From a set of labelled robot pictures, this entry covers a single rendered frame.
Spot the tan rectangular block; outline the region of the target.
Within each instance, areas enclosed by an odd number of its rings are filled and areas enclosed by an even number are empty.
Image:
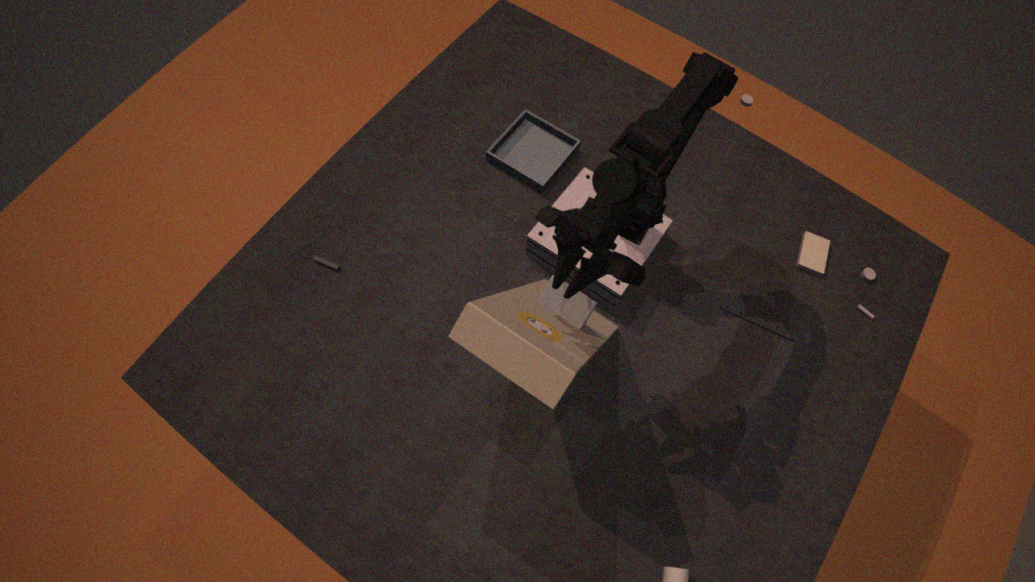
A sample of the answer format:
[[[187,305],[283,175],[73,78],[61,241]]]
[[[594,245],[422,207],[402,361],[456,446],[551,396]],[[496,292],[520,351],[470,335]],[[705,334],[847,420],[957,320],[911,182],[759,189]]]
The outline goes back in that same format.
[[[800,243],[796,268],[807,270],[817,277],[825,275],[829,246],[830,240],[805,230]]]

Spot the dark grey rectangular bar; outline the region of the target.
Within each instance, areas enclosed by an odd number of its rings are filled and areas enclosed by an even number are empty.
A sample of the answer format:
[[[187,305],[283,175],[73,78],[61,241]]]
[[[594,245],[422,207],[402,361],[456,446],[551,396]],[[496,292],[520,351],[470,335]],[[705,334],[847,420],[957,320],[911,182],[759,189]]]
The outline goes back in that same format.
[[[320,264],[326,266],[326,268],[332,268],[334,270],[341,270],[341,266],[339,265],[334,264],[334,263],[329,262],[329,261],[326,261],[323,258],[320,258],[318,255],[314,255],[313,260],[316,263],[320,263]]]

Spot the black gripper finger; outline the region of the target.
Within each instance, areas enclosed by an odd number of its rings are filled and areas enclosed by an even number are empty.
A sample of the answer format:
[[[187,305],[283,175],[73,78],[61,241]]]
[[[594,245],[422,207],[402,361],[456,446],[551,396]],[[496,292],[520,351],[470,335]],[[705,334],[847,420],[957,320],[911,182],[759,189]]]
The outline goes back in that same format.
[[[579,272],[576,272],[576,275],[572,279],[572,283],[570,283],[569,287],[567,287],[564,297],[569,299],[574,294],[579,293],[581,289],[593,283],[593,281],[605,275],[609,275],[609,272],[607,272],[605,269],[599,268],[597,264],[582,255]]]
[[[555,269],[553,279],[553,289],[558,289],[567,277],[572,273],[572,270],[576,267],[576,263],[581,260],[581,256],[585,254],[585,250],[584,248],[569,246],[569,244],[562,242],[557,235],[553,235],[553,239],[557,242],[558,248],[557,268]]]

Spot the grey cylinder with two slots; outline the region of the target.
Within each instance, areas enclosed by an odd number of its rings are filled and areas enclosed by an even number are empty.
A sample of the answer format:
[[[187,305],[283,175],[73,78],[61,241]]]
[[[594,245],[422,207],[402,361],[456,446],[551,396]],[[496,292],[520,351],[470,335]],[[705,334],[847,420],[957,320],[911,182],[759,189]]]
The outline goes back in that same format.
[[[541,322],[533,319],[527,319],[527,321],[529,324],[532,325],[532,327],[535,327],[536,329],[539,329],[539,331],[543,332],[543,334],[553,334],[553,331],[551,331],[551,329],[548,329],[546,325],[542,324]]]

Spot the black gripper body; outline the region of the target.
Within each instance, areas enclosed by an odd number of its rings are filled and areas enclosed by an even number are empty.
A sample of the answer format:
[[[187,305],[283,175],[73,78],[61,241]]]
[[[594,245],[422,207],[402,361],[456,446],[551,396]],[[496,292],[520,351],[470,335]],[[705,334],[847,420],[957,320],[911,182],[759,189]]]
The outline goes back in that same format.
[[[631,225],[631,220],[628,220],[632,213],[629,213],[626,209],[621,209],[617,204],[611,203],[600,196],[596,195],[593,198],[589,196],[587,201],[591,201],[593,206],[593,213],[597,215],[607,215],[610,219],[611,225],[609,237],[607,237],[607,242],[602,248],[592,248],[590,244],[585,244],[583,248],[591,251],[590,260],[597,264],[599,268],[603,268],[609,272],[609,275],[614,277],[617,280],[624,281],[626,284],[640,287],[642,281],[644,280],[644,268],[642,265],[632,260],[628,255],[616,253],[614,249],[617,246],[614,243],[617,235],[620,233],[623,226],[629,227]],[[555,209],[555,207],[546,205],[543,209],[539,210],[539,214],[536,215],[535,220],[539,220],[541,224],[546,227],[557,227],[557,222],[562,210]],[[609,248],[613,251],[610,251]]]

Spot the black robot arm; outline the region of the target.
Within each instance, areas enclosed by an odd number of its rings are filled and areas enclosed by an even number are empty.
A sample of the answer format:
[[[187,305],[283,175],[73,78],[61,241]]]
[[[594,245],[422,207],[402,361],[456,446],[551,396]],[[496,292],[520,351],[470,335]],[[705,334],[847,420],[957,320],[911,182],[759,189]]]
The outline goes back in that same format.
[[[692,52],[678,85],[657,109],[644,111],[609,148],[617,158],[600,163],[593,172],[593,190],[600,199],[632,213],[619,235],[642,244],[649,228],[661,224],[666,180],[682,154],[703,112],[729,95],[738,81],[733,67],[703,52]],[[626,146],[623,146],[623,145]],[[611,215],[593,213],[594,204],[561,211],[555,234],[574,248],[602,248]],[[639,242],[639,243],[637,243]]]

